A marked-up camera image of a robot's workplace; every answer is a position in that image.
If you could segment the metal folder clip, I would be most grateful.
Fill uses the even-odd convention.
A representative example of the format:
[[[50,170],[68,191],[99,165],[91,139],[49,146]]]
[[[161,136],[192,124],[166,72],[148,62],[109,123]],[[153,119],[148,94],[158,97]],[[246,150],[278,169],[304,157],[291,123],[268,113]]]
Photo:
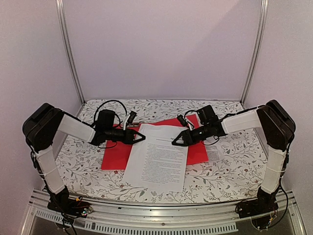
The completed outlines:
[[[137,128],[142,124],[142,122],[135,122],[135,123],[129,123],[128,127],[129,128]]]

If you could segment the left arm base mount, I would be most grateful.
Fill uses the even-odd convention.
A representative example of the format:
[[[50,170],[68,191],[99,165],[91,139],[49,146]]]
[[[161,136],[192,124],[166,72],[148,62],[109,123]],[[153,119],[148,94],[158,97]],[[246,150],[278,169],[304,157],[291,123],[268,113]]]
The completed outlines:
[[[53,193],[49,189],[47,189],[47,191],[50,196],[47,208],[52,211],[75,218],[86,218],[88,214],[93,212],[91,204],[83,201],[81,196],[76,199],[70,199],[67,187],[62,189],[59,193]]]

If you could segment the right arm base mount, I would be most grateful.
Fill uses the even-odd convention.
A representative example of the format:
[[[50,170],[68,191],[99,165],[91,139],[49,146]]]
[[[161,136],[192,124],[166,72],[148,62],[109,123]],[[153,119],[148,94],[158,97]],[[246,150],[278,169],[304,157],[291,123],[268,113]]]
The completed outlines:
[[[265,216],[252,219],[252,225],[258,230],[268,229],[273,221],[274,216],[270,212],[278,210],[276,194],[279,188],[271,194],[266,193],[261,188],[258,189],[257,198],[253,200],[243,200],[235,207],[235,212],[240,218],[252,217],[262,214]]]

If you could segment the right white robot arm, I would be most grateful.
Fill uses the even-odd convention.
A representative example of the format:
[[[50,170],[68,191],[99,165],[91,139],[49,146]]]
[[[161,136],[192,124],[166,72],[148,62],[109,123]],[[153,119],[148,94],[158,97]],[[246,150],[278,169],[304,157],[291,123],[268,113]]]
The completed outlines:
[[[273,194],[280,185],[289,159],[296,125],[290,115],[273,99],[265,105],[227,114],[218,118],[212,106],[197,110],[201,126],[181,131],[172,141],[174,146],[192,146],[210,137],[223,137],[238,131],[262,128],[268,145],[268,163],[261,191]]]

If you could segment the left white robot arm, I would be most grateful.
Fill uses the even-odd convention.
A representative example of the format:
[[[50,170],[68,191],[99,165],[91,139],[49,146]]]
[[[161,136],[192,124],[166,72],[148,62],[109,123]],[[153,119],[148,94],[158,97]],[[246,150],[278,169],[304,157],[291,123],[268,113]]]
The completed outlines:
[[[33,155],[34,167],[43,178],[47,191],[57,194],[53,203],[61,212],[69,212],[73,203],[61,194],[66,186],[55,162],[53,147],[56,136],[63,133],[94,146],[100,146],[106,141],[126,145],[144,141],[146,137],[143,134],[127,127],[133,122],[136,113],[131,111],[125,115],[125,119],[115,125],[116,112],[103,109],[103,105],[100,105],[94,113],[92,123],[88,124],[60,108],[44,103],[22,125],[26,144]]]

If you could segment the printed white paper sheets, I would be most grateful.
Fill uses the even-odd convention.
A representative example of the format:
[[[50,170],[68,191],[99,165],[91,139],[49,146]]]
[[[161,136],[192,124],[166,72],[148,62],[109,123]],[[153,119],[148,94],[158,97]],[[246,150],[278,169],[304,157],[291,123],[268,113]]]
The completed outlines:
[[[182,192],[188,148],[174,146],[172,141],[183,130],[178,126],[142,124],[139,133],[146,139],[132,146],[123,182],[160,192]]]

